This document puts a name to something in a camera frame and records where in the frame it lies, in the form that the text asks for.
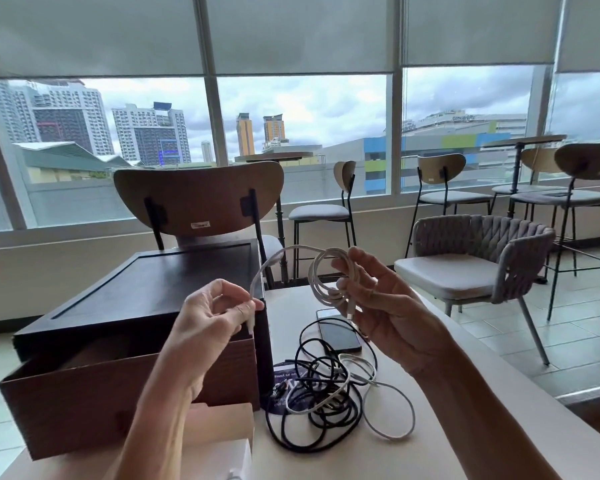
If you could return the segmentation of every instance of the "roller blind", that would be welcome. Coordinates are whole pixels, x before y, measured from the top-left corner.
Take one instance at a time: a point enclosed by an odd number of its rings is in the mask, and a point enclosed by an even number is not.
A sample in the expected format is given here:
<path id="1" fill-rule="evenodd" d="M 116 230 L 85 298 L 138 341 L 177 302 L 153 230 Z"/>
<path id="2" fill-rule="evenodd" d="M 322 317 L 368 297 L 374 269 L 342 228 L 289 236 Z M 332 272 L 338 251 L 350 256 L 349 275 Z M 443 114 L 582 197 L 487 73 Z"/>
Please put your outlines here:
<path id="1" fill-rule="evenodd" d="M 558 72 L 600 72 L 600 0 L 566 0 Z"/>
<path id="2" fill-rule="evenodd" d="M 544 64 L 561 0 L 407 0 L 407 66 Z"/>
<path id="3" fill-rule="evenodd" d="M 201 68 L 192 0 L 0 0 L 0 77 Z"/>
<path id="4" fill-rule="evenodd" d="M 207 0 L 216 72 L 390 72 L 390 0 Z"/>

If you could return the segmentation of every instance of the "smartphone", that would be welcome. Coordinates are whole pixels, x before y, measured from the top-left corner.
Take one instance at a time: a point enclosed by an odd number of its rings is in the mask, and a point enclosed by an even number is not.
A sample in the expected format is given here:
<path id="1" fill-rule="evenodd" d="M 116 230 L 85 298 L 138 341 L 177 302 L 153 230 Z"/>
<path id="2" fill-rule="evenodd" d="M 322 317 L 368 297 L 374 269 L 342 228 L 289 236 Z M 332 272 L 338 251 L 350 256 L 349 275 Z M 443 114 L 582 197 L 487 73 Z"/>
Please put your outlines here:
<path id="1" fill-rule="evenodd" d="M 318 310 L 315 314 L 319 319 L 342 319 L 342 315 L 335 308 Z M 318 328 L 322 339 L 334 349 L 336 354 L 360 352 L 362 350 L 358 335 L 346 323 L 337 320 L 324 321 L 318 323 Z"/>

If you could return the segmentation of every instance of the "person's left hand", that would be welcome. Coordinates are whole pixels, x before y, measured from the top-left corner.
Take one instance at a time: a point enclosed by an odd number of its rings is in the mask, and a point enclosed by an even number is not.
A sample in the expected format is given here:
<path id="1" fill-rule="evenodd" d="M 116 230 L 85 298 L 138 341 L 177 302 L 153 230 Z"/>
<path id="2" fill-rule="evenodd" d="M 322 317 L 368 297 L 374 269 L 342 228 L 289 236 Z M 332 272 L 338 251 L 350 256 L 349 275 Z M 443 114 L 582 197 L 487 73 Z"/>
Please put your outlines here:
<path id="1" fill-rule="evenodd" d="M 205 374 L 229 339 L 256 310 L 259 299 L 249 299 L 247 290 L 225 280 L 215 280 L 190 294 L 176 318 L 156 362 L 155 373 L 166 386 L 202 389 Z"/>

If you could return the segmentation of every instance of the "cloudy sky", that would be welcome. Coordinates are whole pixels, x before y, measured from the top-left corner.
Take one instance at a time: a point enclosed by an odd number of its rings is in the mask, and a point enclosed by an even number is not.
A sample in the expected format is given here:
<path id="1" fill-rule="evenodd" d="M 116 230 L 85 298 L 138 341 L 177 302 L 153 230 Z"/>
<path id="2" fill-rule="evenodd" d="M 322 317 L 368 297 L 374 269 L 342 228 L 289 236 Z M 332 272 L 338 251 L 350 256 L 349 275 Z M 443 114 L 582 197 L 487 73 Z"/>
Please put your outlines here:
<path id="1" fill-rule="evenodd" d="M 406 73 L 403 119 L 464 109 L 472 114 L 526 113 L 532 67 L 414 68 Z M 218 80 L 229 156 L 239 154 L 235 117 L 248 112 L 255 149 L 264 142 L 263 116 L 283 114 L 291 144 L 329 146 L 382 136 L 386 127 L 384 75 L 227 77 Z M 189 147 L 201 160 L 200 143 L 211 141 L 202 79 L 83 79 L 102 93 L 114 147 L 120 151 L 111 108 L 170 102 L 184 112 Z M 564 74 L 550 107 L 548 128 L 581 139 L 600 139 L 600 74 Z"/>

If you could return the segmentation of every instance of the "wooden box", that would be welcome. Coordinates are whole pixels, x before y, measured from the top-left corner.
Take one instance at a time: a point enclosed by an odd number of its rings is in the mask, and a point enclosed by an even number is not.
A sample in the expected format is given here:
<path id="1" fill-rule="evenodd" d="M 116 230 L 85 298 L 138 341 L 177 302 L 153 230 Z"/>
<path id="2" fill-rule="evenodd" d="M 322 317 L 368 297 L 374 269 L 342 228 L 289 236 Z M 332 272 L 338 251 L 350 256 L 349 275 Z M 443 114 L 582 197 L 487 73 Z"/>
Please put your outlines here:
<path id="1" fill-rule="evenodd" d="M 76 298 L 14 335 L 24 363 L 0 391 L 35 459 L 124 438 L 137 400 L 184 298 L 215 278 L 248 289 L 259 268 L 257 243 L 229 242 L 185 251 L 138 253 Z M 262 286 L 258 287 L 262 297 Z M 126 341 L 113 360 L 74 366 L 95 340 Z M 272 386 L 266 309 L 254 337 L 236 334 L 209 370 L 196 402 L 251 403 Z"/>

